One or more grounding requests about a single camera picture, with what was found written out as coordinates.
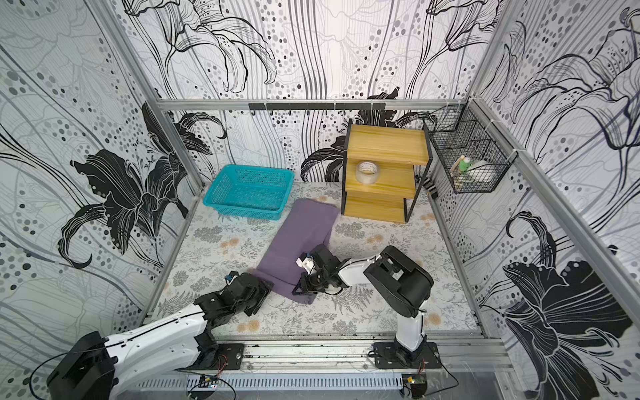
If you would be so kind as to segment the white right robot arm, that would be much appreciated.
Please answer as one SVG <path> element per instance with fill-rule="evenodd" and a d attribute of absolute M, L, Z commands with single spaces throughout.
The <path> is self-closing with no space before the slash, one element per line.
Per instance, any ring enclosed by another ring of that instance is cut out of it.
<path fill-rule="evenodd" d="M 415 355 L 425 342 L 423 335 L 423 304 L 429 300 L 433 277 L 395 246 L 368 258 L 335 257 L 326 245 L 320 244 L 296 260 L 303 272 L 292 295 L 326 294 L 330 288 L 339 293 L 358 285 L 370 284 L 398 316 L 395 343 L 410 355 Z"/>

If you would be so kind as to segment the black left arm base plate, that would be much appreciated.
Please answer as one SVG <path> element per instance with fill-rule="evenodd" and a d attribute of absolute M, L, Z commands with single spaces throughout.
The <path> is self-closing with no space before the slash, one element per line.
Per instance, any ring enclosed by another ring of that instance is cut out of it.
<path fill-rule="evenodd" d="M 204 350 L 191 364 L 190 370 L 237 371 L 241 368 L 244 343 L 219 343 Z"/>

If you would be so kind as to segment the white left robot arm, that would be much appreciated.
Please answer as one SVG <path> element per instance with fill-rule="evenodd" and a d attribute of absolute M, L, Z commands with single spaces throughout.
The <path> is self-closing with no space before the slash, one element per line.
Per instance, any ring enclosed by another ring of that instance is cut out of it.
<path fill-rule="evenodd" d="M 225 286 L 176 313 L 126 333 L 84 335 L 47 379 L 52 399 L 114 399 L 143 381 L 174 370 L 237 370 L 244 346 L 222 344 L 213 330 L 235 315 L 255 315 L 273 285 L 231 272 Z"/>

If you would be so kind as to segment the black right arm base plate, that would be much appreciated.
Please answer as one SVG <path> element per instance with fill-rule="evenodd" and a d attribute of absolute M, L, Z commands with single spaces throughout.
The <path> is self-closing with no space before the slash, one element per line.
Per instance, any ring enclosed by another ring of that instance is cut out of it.
<path fill-rule="evenodd" d="M 440 369 L 442 367 L 438 346 L 422 342 L 414 351 L 406 350 L 399 343 L 374 343 L 368 356 L 374 358 L 377 369 Z"/>

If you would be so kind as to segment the purple long pants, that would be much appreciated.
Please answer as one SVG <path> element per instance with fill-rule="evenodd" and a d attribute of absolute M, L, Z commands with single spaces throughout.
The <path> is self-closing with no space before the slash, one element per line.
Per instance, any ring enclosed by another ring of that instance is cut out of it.
<path fill-rule="evenodd" d="M 303 273 L 297 259 L 321 243 L 328 244 L 337 217 L 338 208 L 332 204 L 308 198 L 296 200 L 253 275 L 271 283 L 274 293 L 295 303 L 313 303 L 314 294 L 293 294 Z"/>

